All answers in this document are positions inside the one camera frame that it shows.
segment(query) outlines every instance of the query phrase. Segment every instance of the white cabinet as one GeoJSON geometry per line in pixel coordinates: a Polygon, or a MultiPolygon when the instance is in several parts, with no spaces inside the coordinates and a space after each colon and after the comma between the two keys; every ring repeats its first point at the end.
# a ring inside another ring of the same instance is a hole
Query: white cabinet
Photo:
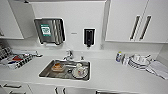
{"type": "Polygon", "coordinates": [[[136,40],[138,41],[143,33],[147,17],[151,16],[149,25],[144,34],[142,42],[165,43],[168,39],[168,1],[149,0],[142,19],[136,40]]]}
{"type": "Polygon", "coordinates": [[[112,0],[106,41],[165,43],[168,1],[112,0]]]}
{"type": "Polygon", "coordinates": [[[56,94],[56,86],[43,84],[29,84],[33,94],[56,94]]]}
{"type": "Polygon", "coordinates": [[[32,94],[29,86],[25,83],[0,81],[0,85],[7,94],[32,94]]]}
{"type": "Polygon", "coordinates": [[[96,94],[96,90],[87,88],[67,87],[65,88],[65,94],[96,94]]]}
{"type": "Polygon", "coordinates": [[[0,0],[0,38],[24,39],[35,32],[32,6],[17,0],[0,0]]]}
{"type": "Polygon", "coordinates": [[[29,84],[33,94],[95,94],[95,89],[64,87],[44,84],[29,84]]]}

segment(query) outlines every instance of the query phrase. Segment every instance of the soap dispenser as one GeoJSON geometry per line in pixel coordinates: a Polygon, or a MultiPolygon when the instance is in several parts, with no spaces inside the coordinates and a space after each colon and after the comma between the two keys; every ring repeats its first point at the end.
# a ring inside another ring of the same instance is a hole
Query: soap dispenser
{"type": "Polygon", "coordinates": [[[94,32],[95,29],[84,29],[84,44],[87,47],[91,47],[94,44],[94,32]]]}

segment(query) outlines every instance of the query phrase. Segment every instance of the tap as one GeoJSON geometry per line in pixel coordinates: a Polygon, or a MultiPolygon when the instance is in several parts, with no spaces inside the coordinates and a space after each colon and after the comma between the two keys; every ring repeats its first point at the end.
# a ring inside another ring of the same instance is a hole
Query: tap
{"type": "Polygon", "coordinates": [[[73,50],[68,50],[67,54],[68,54],[68,56],[64,57],[64,60],[70,61],[70,60],[72,60],[74,58],[74,56],[73,56],[73,50]]]}

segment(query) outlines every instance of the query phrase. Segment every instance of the sink basin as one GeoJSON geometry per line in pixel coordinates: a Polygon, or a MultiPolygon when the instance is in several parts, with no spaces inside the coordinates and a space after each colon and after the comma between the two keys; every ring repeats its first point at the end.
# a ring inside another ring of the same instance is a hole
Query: sink basin
{"type": "Polygon", "coordinates": [[[48,77],[48,78],[61,78],[61,79],[73,79],[73,80],[89,80],[90,77],[90,62],[75,62],[75,61],[60,61],[60,60],[52,60],[48,66],[39,74],[40,77],[48,77]],[[55,64],[64,65],[65,69],[61,72],[53,71],[52,67],[55,64]],[[87,75],[82,78],[76,78],[73,75],[73,70],[76,68],[76,65],[80,63],[82,67],[87,69],[87,75]]]}

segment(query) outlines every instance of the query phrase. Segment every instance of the mug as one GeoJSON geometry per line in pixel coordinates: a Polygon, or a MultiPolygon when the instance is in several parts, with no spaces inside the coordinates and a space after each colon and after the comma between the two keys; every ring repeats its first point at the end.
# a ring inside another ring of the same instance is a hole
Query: mug
{"type": "Polygon", "coordinates": [[[134,54],[133,59],[134,59],[135,61],[139,61],[140,57],[141,57],[141,56],[140,56],[139,54],[134,54]]]}
{"type": "Polygon", "coordinates": [[[139,62],[145,63],[146,60],[147,60],[147,58],[145,56],[141,56],[140,59],[139,59],[139,62]]]}
{"type": "Polygon", "coordinates": [[[80,68],[77,68],[77,70],[78,70],[78,75],[82,76],[84,74],[85,68],[80,67],[80,68]]]}

